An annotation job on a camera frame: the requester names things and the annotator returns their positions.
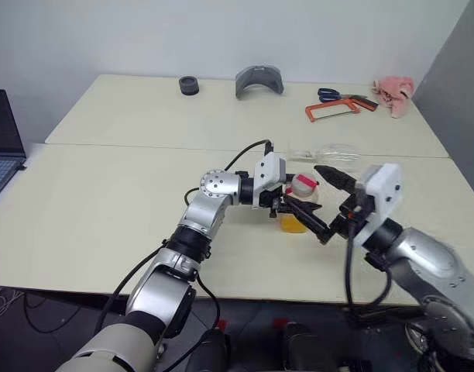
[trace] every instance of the scissors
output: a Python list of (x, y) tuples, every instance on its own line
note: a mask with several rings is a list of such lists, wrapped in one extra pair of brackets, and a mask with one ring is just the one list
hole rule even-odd
[[(319, 88), (318, 96), (320, 97), (320, 101), (322, 102), (331, 102), (331, 101), (338, 101), (339, 99), (343, 99), (343, 98), (351, 98), (353, 95), (341, 95), (335, 89)], [(365, 95), (357, 95), (357, 96), (366, 98)]]

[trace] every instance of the dark floor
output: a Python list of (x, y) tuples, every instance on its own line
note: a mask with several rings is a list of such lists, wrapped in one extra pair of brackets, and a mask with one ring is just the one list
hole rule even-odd
[[(31, 305), (41, 301), (29, 296)], [(274, 319), (301, 322), (324, 341), (325, 349), (336, 357), (362, 357), (373, 363), (374, 371), (407, 372), (416, 370), (417, 355), (407, 343), (400, 325), (362, 331), (351, 330), (334, 306), (276, 303), (264, 301), (222, 301), (222, 319), (232, 337), (232, 371), (280, 370), (277, 355), (277, 331)], [(29, 316), (42, 329), (51, 329), (67, 319), (77, 307), (46, 300), (29, 310)], [(98, 311), (82, 308), (73, 320), (51, 334), (39, 334), (30, 328), (19, 298), (0, 318), (0, 371), (51, 372), (68, 360), (92, 336)], [(215, 316), (212, 302), (197, 300), (184, 331), (168, 341), (158, 365), (163, 370), (195, 343)], [(109, 315), (114, 322), (118, 315)], [(175, 372), (184, 370), (182, 363)]]

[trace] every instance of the blue scissors handle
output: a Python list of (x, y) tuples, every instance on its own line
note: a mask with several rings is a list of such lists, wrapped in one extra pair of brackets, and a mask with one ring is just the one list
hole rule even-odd
[(337, 101), (342, 98), (338, 91), (330, 88), (319, 88), (318, 96), (320, 97), (321, 102)]

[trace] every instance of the laptop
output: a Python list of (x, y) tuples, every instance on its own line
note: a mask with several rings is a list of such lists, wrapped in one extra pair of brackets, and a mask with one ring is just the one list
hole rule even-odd
[(6, 92), (0, 89), (0, 191), (26, 161), (19, 130)]

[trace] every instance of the pink cloth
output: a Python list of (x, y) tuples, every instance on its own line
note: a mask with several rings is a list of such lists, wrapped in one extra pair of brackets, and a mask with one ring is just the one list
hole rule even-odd
[(413, 95), (414, 82), (410, 77), (389, 76), (373, 82), (379, 103), (392, 108), (391, 116), (400, 118), (406, 112), (407, 100)]

